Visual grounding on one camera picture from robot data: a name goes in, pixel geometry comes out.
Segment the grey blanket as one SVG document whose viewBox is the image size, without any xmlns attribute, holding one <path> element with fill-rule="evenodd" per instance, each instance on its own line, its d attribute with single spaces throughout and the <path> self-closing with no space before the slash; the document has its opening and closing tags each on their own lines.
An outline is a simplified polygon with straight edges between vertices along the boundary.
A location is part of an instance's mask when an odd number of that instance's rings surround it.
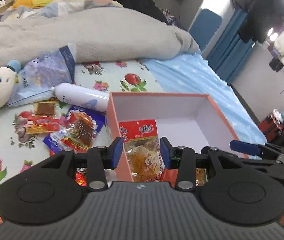
<svg viewBox="0 0 284 240">
<path fill-rule="evenodd" d="M 0 22 L 0 67 L 11 60 L 26 64 L 66 45 L 77 63 L 166 60 L 199 51 L 187 31 L 125 8 L 100 7 L 53 18 Z"/>
</svg>

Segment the white spray bottle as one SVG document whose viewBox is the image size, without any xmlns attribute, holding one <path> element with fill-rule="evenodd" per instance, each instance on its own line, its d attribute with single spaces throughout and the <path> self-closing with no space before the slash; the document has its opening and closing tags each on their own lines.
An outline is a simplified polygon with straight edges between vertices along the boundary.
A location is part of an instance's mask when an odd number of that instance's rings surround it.
<svg viewBox="0 0 284 240">
<path fill-rule="evenodd" d="M 108 107 L 109 94 L 77 86 L 71 83 L 61 83 L 51 87 L 53 96 L 59 101 L 82 108 L 105 112 Z"/>
</svg>

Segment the clear red spicy snack pack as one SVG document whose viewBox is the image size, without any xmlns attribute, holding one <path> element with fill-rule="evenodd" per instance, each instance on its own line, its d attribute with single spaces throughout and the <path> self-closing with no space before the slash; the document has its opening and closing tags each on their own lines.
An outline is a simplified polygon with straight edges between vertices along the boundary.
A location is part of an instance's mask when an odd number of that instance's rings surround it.
<svg viewBox="0 0 284 240">
<path fill-rule="evenodd" d="M 175 184 L 177 170 L 166 171 L 159 150 L 154 119 L 119 123 L 131 176 L 135 182 L 169 181 Z"/>
</svg>

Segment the light blue bedsheet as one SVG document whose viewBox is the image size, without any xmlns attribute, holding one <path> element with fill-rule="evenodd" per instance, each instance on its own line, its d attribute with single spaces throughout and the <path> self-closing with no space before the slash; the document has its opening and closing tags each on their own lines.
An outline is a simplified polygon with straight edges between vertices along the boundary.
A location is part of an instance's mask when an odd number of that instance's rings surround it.
<svg viewBox="0 0 284 240">
<path fill-rule="evenodd" d="M 228 86 L 200 54 L 178 55 L 170 60 L 143 59 L 164 92 L 208 94 L 216 102 L 241 141 L 264 144 L 264 134 Z"/>
</svg>

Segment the pink deep cardboard box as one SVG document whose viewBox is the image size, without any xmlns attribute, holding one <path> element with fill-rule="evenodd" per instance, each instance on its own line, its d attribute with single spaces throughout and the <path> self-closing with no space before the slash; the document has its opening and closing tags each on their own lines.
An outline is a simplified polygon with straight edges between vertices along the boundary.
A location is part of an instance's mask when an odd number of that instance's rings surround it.
<svg viewBox="0 0 284 240">
<path fill-rule="evenodd" d="M 238 136 L 207 94 L 114 92 L 109 96 L 106 126 L 112 139 L 120 136 L 119 123 L 153 119 L 159 137 L 173 146 L 197 153 L 205 146 L 230 151 Z"/>
</svg>

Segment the blue curtain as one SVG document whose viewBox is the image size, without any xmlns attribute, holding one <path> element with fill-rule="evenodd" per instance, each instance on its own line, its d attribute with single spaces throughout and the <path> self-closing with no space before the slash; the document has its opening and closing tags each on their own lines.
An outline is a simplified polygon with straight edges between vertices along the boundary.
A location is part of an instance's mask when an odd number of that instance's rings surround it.
<svg viewBox="0 0 284 240">
<path fill-rule="evenodd" d="M 227 84 L 236 79 L 253 51 L 254 42 L 243 42 L 237 33 L 246 17 L 246 12 L 236 8 L 224 32 L 207 56 L 209 66 Z"/>
</svg>

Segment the small red spicy strip pack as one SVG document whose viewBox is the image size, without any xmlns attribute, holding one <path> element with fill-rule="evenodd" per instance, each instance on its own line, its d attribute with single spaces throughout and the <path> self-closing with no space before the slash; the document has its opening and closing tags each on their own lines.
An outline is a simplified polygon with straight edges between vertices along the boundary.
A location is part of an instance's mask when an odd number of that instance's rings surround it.
<svg viewBox="0 0 284 240">
<path fill-rule="evenodd" d="M 77 151 L 90 150 L 97 136 L 97 123 L 90 115 L 79 110 L 71 110 L 62 130 L 61 142 Z"/>
</svg>

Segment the light blue floral pouch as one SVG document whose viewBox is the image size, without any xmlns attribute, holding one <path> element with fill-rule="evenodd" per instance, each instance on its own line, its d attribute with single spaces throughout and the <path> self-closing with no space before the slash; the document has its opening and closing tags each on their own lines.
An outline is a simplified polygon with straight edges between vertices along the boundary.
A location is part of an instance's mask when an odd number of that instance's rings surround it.
<svg viewBox="0 0 284 240">
<path fill-rule="evenodd" d="M 24 65 L 17 74 L 7 106 L 15 107 L 53 97 L 52 87 L 73 83 L 76 46 L 68 44 L 43 54 Z"/>
</svg>

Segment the red yellow snack strip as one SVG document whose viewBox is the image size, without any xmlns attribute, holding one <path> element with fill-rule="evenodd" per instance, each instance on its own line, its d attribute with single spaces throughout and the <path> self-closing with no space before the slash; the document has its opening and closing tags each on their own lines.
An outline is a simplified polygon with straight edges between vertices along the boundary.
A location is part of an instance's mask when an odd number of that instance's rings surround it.
<svg viewBox="0 0 284 240">
<path fill-rule="evenodd" d="M 27 117 L 27 134 L 46 134 L 60 130 L 56 116 L 56 101 L 46 100 L 35 103 L 35 111 Z"/>
</svg>

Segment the blue chair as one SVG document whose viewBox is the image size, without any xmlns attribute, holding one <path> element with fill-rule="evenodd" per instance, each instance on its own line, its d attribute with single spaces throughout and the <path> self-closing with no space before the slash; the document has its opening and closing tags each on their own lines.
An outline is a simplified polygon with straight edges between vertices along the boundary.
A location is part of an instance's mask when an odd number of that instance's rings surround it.
<svg viewBox="0 0 284 240">
<path fill-rule="evenodd" d="M 196 17 L 189 33 L 199 46 L 202 53 L 221 26 L 223 19 L 209 9 L 203 9 Z"/>
</svg>

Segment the blue white oat snack bag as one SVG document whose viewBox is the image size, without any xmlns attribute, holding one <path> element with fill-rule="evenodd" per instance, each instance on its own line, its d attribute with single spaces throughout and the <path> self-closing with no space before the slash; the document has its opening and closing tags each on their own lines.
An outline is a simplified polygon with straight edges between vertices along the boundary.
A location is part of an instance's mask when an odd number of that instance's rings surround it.
<svg viewBox="0 0 284 240">
<path fill-rule="evenodd" d="M 94 144 L 105 124 L 105 115 L 87 108 L 71 106 L 62 126 L 43 139 L 51 153 L 75 151 L 84 153 Z"/>
</svg>

